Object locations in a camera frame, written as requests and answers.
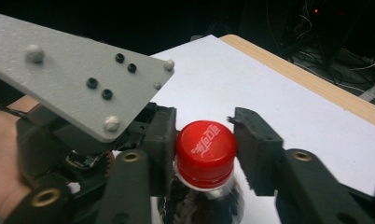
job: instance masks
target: bottle cap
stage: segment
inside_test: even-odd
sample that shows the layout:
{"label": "bottle cap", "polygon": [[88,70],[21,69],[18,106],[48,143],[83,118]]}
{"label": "bottle cap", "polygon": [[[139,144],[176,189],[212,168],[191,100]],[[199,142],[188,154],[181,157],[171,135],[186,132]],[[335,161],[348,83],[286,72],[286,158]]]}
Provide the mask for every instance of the bottle cap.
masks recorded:
{"label": "bottle cap", "polygon": [[236,150],[234,135],[224,125],[209,120],[192,122],[176,140],[177,173],[193,187],[219,187],[233,172]]}

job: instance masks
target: screw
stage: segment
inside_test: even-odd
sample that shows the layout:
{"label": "screw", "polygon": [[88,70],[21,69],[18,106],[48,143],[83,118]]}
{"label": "screw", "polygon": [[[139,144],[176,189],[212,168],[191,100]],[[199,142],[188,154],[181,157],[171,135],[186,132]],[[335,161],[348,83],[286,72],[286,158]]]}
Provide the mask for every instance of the screw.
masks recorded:
{"label": "screw", "polygon": [[118,130],[120,126],[120,120],[117,116],[109,116],[105,119],[104,128],[108,132],[115,132]]}
{"label": "screw", "polygon": [[173,60],[168,60],[168,61],[164,62],[163,66],[164,66],[165,70],[171,71],[175,67],[175,62]]}
{"label": "screw", "polygon": [[123,63],[124,62],[124,55],[119,53],[115,56],[115,60],[118,62],[118,63]]}
{"label": "screw", "polygon": [[25,56],[32,63],[42,63],[45,58],[45,51],[37,45],[30,45],[25,49]]}
{"label": "screw", "polygon": [[161,89],[161,83],[159,83],[159,82],[155,82],[155,83],[153,83],[153,87],[154,87],[156,90],[160,90],[160,89]]}
{"label": "screw", "polygon": [[86,81],[86,86],[92,90],[96,89],[98,86],[98,80],[95,79],[94,77],[88,78]]}
{"label": "screw", "polygon": [[137,66],[133,63],[130,63],[129,66],[127,67],[127,70],[129,70],[129,72],[131,73],[135,73],[135,71],[137,70]]}
{"label": "screw", "polygon": [[109,89],[105,89],[105,90],[103,90],[102,96],[103,96],[103,99],[110,100],[110,99],[112,99],[113,92]]}

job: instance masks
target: wooden table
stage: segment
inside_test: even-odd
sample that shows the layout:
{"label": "wooden table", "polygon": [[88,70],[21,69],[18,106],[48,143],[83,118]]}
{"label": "wooden table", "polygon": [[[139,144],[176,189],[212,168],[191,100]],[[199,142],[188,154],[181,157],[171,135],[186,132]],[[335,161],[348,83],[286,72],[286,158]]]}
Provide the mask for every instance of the wooden table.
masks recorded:
{"label": "wooden table", "polygon": [[237,35],[225,35],[220,37],[220,39],[261,63],[266,64],[280,74],[292,79],[308,90],[315,92],[328,101],[343,107],[375,125],[375,105],[324,81],[320,77],[261,49]]}

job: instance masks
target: black screw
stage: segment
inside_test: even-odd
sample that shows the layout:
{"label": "black screw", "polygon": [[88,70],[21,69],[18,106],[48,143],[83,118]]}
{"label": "black screw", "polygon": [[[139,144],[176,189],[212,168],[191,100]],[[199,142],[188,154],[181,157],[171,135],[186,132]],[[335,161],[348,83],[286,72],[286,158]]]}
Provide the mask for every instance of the black screw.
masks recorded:
{"label": "black screw", "polygon": [[95,79],[94,77],[88,78],[88,80],[86,81],[86,86],[88,86],[90,89],[93,89],[93,90],[96,89],[98,86],[97,79]]}
{"label": "black screw", "polygon": [[118,63],[123,63],[124,62],[124,55],[119,53],[115,56],[115,60],[118,62]]}
{"label": "black screw", "polygon": [[113,92],[109,89],[105,89],[105,90],[103,90],[102,96],[103,96],[103,99],[110,100],[110,99],[112,99]]}
{"label": "black screw", "polygon": [[137,66],[133,63],[130,63],[129,66],[127,67],[127,70],[129,70],[129,72],[131,73],[135,73],[135,71],[137,70]]}

